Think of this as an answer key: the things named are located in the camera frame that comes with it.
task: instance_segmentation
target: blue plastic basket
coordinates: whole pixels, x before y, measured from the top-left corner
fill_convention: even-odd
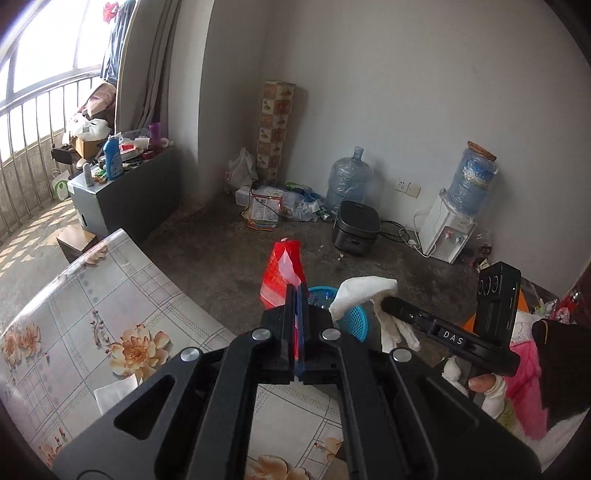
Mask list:
[[[310,287],[308,289],[310,305],[318,305],[328,308],[336,297],[338,291],[334,287]],[[339,330],[355,335],[361,342],[368,334],[368,317],[361,307],[353,307],[345,312],[343,318],[336,322]]]

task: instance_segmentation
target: gray curtain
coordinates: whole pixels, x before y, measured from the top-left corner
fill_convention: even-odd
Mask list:
[[[168,135],[168,77],[181,0],[137,0],[121,52],[115,130],[162,123]]]

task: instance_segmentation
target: white wall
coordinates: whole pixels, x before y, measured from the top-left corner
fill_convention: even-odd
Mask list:
[[[228,160],[253,147],[270,0],[184,0],[170,74],[170,137],[192,204],[223,188]]]
[[[477,142],[501,168],[481,220],[496,260],[571,286],[591,254],[591,70],[543,0],[277,0],[274,20],[264,77],[298,84],[285,179],[324,194],[360,145],[369,203],[410,226]]]

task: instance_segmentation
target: black rice cooker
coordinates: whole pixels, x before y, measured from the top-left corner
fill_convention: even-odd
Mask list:
[[[335,219],[332,241],[336,248],[353,255],[366,255],[380,229],[379,215],[362,203],[344,200]]]

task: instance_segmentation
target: window railing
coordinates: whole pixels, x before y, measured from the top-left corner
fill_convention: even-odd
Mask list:
[[[68,119],[100,81],[98,74],[96,67],[68,72],[0,102],[0,239],[32,218],[35,208],[55,201],[52,172],[67,167],[52,160],[51,146],[61,146]]]

